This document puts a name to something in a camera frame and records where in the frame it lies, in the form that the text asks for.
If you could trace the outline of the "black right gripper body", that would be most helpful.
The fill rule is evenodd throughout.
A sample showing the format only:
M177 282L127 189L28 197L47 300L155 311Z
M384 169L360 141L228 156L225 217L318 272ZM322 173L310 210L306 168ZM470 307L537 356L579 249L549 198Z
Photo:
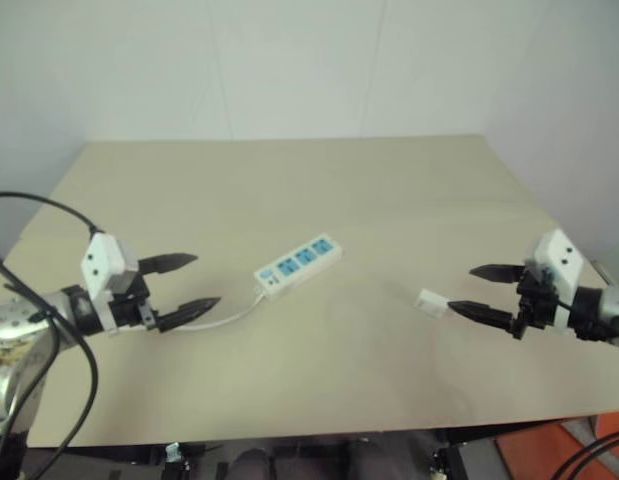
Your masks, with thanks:
M547 276L537 280L530 270L523 271L516 289L519 312L510 328L515 339L520 340L529 327L543 330L554 325L558 295L550 280Z

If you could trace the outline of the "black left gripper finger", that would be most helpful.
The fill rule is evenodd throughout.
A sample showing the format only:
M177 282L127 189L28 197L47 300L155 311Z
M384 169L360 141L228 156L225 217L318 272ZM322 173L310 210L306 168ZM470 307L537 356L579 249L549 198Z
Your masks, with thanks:
M141 275L164 274L178 270L197 259L196 255L188 253L156 255L139 260L138 268Z
M160 333L165 333L185 326L205 315L220 301L220 297L208 297L182 304L173 312L159 315L156 318L156 328Z

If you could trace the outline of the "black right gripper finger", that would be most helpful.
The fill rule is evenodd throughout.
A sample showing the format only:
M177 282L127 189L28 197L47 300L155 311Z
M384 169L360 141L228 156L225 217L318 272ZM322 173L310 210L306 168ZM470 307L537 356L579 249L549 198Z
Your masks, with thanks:
M472 268L469 271L475 277L505 284L518 283L523 277L524 272L524 266L508 264L486 264Z
M510 312L497 310L479 302L450 301L447 305L452 311L469 320L494 328L510 328L514 321Z

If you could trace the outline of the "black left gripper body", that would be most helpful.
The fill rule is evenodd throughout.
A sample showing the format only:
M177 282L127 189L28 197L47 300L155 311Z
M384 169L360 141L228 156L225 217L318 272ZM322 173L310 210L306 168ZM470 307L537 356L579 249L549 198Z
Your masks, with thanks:
M137 327L145 330L157 328L157 313L152 309L149 288L141 274L136 274L129 288L114 294L109 303L117 327Z

